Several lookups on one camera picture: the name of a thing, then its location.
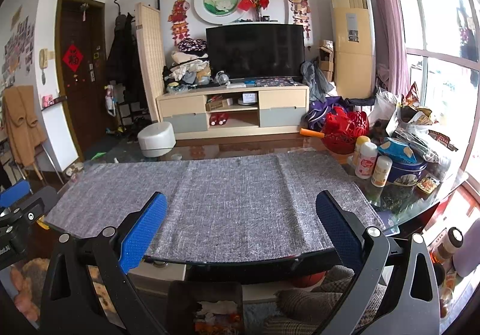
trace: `white stool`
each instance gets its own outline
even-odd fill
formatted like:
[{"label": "white stool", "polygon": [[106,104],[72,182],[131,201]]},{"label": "white stool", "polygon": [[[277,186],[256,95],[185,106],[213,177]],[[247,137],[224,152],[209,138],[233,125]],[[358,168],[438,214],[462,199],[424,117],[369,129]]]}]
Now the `white stool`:
[{"label": "white stool", "polygon": [[138,144],[143,156],[156,158],[169,153],[175,147],[175,134],[172,124],[157,122],[144,128],[138,134]]}]

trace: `tan coat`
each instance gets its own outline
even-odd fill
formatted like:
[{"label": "tan coat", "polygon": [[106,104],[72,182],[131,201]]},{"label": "tan coat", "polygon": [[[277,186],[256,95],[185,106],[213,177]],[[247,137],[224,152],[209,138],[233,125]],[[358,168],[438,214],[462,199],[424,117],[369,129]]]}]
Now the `tan coat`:
[{"label": "tan coat", "polygon": [[15,161],[24,166],[32,165],[35,161],[35,147],[47,139],[35,114],[33,86],[12,86],[5,89],[3,112]]}]

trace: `floor standing air conditioner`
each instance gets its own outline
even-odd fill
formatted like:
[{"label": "floor standing air conditioner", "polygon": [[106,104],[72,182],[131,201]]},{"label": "floor standing air conditioner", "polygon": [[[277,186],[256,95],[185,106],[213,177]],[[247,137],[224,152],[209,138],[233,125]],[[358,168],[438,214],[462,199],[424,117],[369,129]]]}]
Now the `floor standing air conditioner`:
[{"label": "floor standing air conditioner", "polygon": [[368,98],[375,84],[371,0],[332,0],[335,85],[344,98]]}]

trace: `television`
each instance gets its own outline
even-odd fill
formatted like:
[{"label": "television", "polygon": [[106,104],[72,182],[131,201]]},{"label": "television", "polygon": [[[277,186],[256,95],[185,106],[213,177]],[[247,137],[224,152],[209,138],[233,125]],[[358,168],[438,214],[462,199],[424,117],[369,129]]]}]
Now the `television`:
[{"label": "television", "polygon": [[230,79],[301,76],[301,25],[242,22],[208,28],[206,34],[212,77],[219,71]]}]

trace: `pink curtain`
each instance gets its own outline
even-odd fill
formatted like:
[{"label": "pink curtain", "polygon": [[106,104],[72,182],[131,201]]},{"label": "pink curtain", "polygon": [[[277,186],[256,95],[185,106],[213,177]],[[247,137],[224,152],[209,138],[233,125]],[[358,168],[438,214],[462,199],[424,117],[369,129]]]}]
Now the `pink curtain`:
[{"label": "pink curtain", "polygon": [[407,52],[403,41],[402,11],[400,0],[376,0],[379,19],[375,20],[376,29],[386,34],[388,42],[389,70],[388,89],[398,95],[410,89],[410,77],[407,65]]}]

